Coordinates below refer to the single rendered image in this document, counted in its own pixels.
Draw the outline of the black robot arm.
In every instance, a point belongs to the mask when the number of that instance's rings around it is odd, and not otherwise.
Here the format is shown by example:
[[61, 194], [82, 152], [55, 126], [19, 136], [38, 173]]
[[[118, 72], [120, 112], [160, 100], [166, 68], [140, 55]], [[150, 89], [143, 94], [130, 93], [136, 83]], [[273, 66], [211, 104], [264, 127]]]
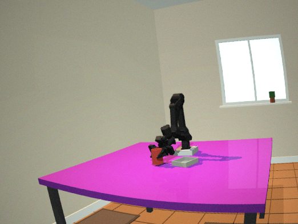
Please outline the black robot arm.
[[192, 136], [189, 133], [189, 129], [186, 127], [183, 111], [184, 103], [184, 94], [176, 93], [170, 99], [170, 117], [171, 117], [171, 127], [170, 125], [165, 125], [161, 127], [163, 136], [157, 136], [155, 141], [158, 144], [167, 144], [168, 140], [172, 144], [176, 144], [175, 138], [178, 138], [179, 141], [182, 141], [183, 149], [190, 149], [190, 141]]

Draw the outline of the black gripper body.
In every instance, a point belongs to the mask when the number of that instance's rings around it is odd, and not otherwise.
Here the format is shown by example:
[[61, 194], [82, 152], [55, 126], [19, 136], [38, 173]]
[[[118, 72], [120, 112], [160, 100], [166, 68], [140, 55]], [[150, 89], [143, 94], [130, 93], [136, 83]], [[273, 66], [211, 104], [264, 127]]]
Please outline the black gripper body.
[[163, 148], [163, 147], [165, 147], [166, 150], [167, 150], [167, 152], [169, 153], [169, 155], [174, 155], [174, 154], [175, 154], [175, 150], [174, 150], [173, 147], [171, 146], [171, 142], [170, 142], [169, 140], [168, 140], [168, 142], [167, 142], [166, 145], [163, 144], [163, 143], [161, 143], [161, 144], [159, 144], [158, 146], [159, 146], [159, 147], [156, 147], [155, 145], [150, 144], [150, 145], [148, 146], [148, 148], [149, 148], [149, 150], [150, 150], [150, 152], [151, 152], [151, 147], [155, 147], [155, 148]]

